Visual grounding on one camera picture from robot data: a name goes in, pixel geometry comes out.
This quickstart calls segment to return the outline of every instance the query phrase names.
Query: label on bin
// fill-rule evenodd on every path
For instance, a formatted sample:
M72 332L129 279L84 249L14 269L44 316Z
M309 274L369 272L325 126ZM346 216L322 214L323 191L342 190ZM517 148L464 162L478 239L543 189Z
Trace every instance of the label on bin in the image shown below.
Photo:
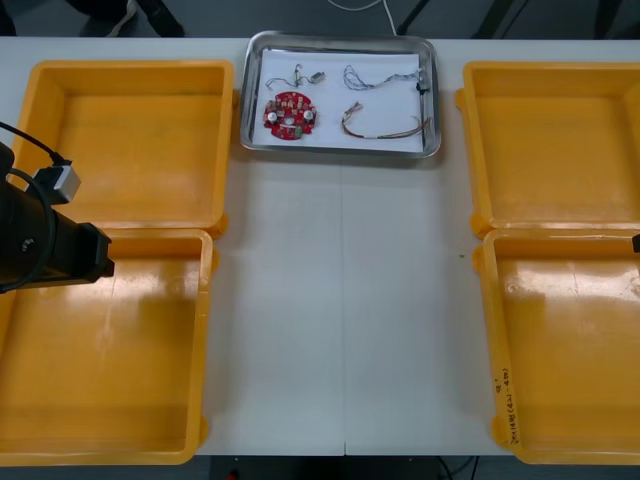
M511 383L511 374L508 368L502 369L502 378L494 378L497 402L504 402L507 407L507 425L509 426L509 443L518 445L520 443L520 435L518 432L518 417L513 401L513 385Z

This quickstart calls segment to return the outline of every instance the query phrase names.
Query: cable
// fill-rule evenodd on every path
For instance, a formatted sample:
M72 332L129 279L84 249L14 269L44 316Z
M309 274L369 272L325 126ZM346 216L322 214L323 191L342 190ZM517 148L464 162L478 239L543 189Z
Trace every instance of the cable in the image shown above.
M473 471L471 472L471 480L476 478L476 470L478 470L478 462L480 461L480 456L476 457L476 461L473 462Z
M451 470L449 470L449 466L445 463L442 457L437 456L436 458L438 459L438 462L440 463L440 465L442 465L442 468L444 468L444 471L447 473L446 478L448 480L453 480L453 475L451 475Z
M44 191L42 190L42 187L38 185L38 183L33 178L31 178L29 175L24 173L22 170L17 170L15 168L12 168L11 170L9 170L9 173L27 182L27 184L31 186L36 192L36 195L38 196L38 199L42 204L42 210L44 211L44 217L47 222L47 241L44 244L44 248L40 253L40 257L38 258L38 261L33 266L31 271L16 282L0 285L0 293L6 293L10 290L15 290L17 288L20 288L23 285L26 285L27 283L32 282L36 277L38 277L38 275L42 273L42 270L44 269L45 265L49 261L49 258L51 258L51 254L53 253L53 247L55 244L55 231L56 231L56 219L53 214L53 209L51 208L51 204L47 200L47 197Z
M382 87L383 85L386 85L387 83L393 82L395 80L416 80L417 81L419 80L419 75L418 75L418 72L404 74L404 75L400 73L395 73L390 77L387 77L380 83L365 83L360 78L360 76L355 71L355 69L351 65L347 65L344 69L344 72L342 73L342 80L344 81L344 84L349 90L357 90L361 92L364 90L373 90L374 88Z
M49 157L51 157L51 161L53 162L54 165L56 165L56 166L71 165L71 161L70 160L65 160L65 158L62 155L60 155L58 152L56 152L55 150L52 150L51 148L47 147L40 140L38 140L37 138L33 138L28 133L25 133L22 130L18 130L17 128L12 127L11 125L7 125L4 122L0 122L0 128L3 128L5 130L11 132L14 135L17 135L18 137L22 137L25 140L33 143L35 146L40 147L42 150L44 150L45 152L47 152L49 154Z
M361 103L356 102L354 103L351 108L349 108L347 111L344 112L344 115L342 116L342 131L344 133L346 133L347 135L351 136L351 137L356 137L356 138L364 138L366 140L378 140L378 139L395 139L395 138L406 138L406 137L410 137L411 135L415 135L418 132L421 132L423 129L425 129L426 127L429 126L429 123L431 122L431 117L427 118L424 122L420 121L419 118L415 117L416 120L418 120L418 126L416 128L413 128L411 130L407 130L405 132L398 132L398 133L390 133L387 135L362 135L360 133L355 133L352 132L351 130L349 130L347 128L347 123L349 122L349 120L351 120L351 116L355 113L358 112L360 110L362 110L364 107Z
M347 12L364 12L365 10L369 10L370 8L375 7L379 3L382 3L382 6L384 7L384 10L387 14L387 18L389 19L389 25L391 26L391 31L395 36L398 35L398 33L396 32L396 26L393 23L393 17L391 16L391 11L389 10L389 5L387 5L387 0L375 0L375 2L371 2L368 5L365 5L364 7L356 7L356 8L338 5L333 0L327 0L327 2L329 2L334 7L339 8L340 10L345 10Z
M473 455L469 456L469 458L467 458L464 463L462 465L460 465L458 468L456 468L455 470L451 470L451 475L452 476L456 476L457 474L459 474L460 472L462 472L463 470L465 470L469 465L471 465L471 462L473 462L473 459L475 457ZM447 477L445 477L444 475L438 475L438 478L440 480L444 480Z
M338 5L337 3L335 3L333 0L327 0L327 2L329 2L334 7L339 8L340 10L346 10L347 12L363 12L365 10L370 9L371 7L375 7L377 4L381 3L382 0L376 0L375 2L371 2L369 5L365 5L364 7L356 7L356 8L343 7L342 5Z
M389 19L389 25L391 25L391 31L393 32L393 36L397 37L398 32L396 32L396 26L393 24L393 17L391 16L389 5L387 5L387 0L382 0L382 5L384 5L384 9L387 12L387 18Z
M304 75L300 75L301 70L302 70L302 64L298 63L296 65L295 70L293 71L293 83L291 83L286 78L274 77L267 80L267 83L265 83L265 85L269 90L272 90L271 84L273 82L284 82L290 87L298 88L300 85L302 85L302 80L306 80L310 85L317 85L318 83L322 82L326 78L326 75L324 72L314 73L313 75L311 75L311 78L309 78Z
M527 6L527 3L529 3L529 0L524 0L524 2L522 3L522 5L520 5L520 8L518 9L518 11L516 12L516 14L513 16L513 18L509 21L509 23L507 24L507 26L505 27L504 31L502 32L502 35L500 35L501 39L504 39L504 37L507 36L507 32L509 31L509 29L511 28L511 26L514 24L514 22L517 20L517 18L520 16L520 14L522 13L522 10L524 10L524 7Z

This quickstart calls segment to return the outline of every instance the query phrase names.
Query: red component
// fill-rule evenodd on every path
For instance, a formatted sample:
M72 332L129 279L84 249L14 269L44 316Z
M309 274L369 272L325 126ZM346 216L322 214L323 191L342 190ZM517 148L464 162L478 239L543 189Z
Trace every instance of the red component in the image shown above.
M313 118L305 120L304 112L313 113ZM275 121L269 114L275 113ZM264 109L264 126L271 129L271 135L283 140L299 140L303 134L309 135L316 125L318 112L309 97L298 92L284 92L270 100Z

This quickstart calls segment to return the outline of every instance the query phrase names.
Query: table surface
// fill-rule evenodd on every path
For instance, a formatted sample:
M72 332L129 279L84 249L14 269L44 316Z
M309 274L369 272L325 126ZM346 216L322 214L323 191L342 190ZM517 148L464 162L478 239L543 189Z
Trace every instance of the table surface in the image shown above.
M259 160L238 145L217 242L202 454L504 453L494 413L462 120L472 60L640 61L640 42L433 41L443 144L397 168ZM227 58L246 39L0 39L0 119L46 59ZM0 140L11 136L0 133Z

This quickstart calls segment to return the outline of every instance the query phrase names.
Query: gray floor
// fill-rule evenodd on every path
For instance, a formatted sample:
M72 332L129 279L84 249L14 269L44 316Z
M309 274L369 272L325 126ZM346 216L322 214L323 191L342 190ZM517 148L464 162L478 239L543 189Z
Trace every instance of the gray floor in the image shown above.
M370 0L341 0L359 6ZM515 12L524 0L516 0ZM87 21L64 0L5 0L19 35L79 36ZM345 12L325 0L165 0L190 37L250 37L263 30L328 35L386 35L390 27L378 5L365 12ZM398 25L417 0L388 0ZM431 0L409 34L427 38L469 38L478 28L492 0ZM597 0L531 0L507 38L590 39ZM614 22L617 32L640 21L640 1L625 0ZM155 33L139 18L132 36Z
M471 477L467 457L445 457L456 480ZM195 457L169 467L55 467L0 469L7 480L226 480L235 470L240 480L446 480L434 458L357 458L348 468L341 458ZM531 466L513 457L482 457L475 480L635 480L636 467Z
M283 30L329 35L387 35L389 24L381 6L362 13L338 10L325 0L165 0L183 23L190 37L249 37L263 30ZM417 0L388 0L398 25ZM492 0L432 0L415 21L409 34L428 38L469 38L480 25ZM521 2L517 0L515 11ZM64 0L5 0L14 17L19 35L76 37L87 30L87 18ZM342 0L358 6L368 0ZM597 0L531 0L507 38L590 39ZM640 20L640 0L626 0L612 31ZM153 37L144 18L127 32L131 36ZM447 457L454 470L465 458ZM424 478L432 459L403 460L401 475L389 478ZM55 469L1 469L0 479L80 480L140 479L224 480L227 472L238 468L242 480L294 480L305 475L301 459L209 458L196 457L180 467L80 467ZM456 475L469 478L470 466ZM484 457L476 480L488 479L640 479L640 468L528 466L512 457Z

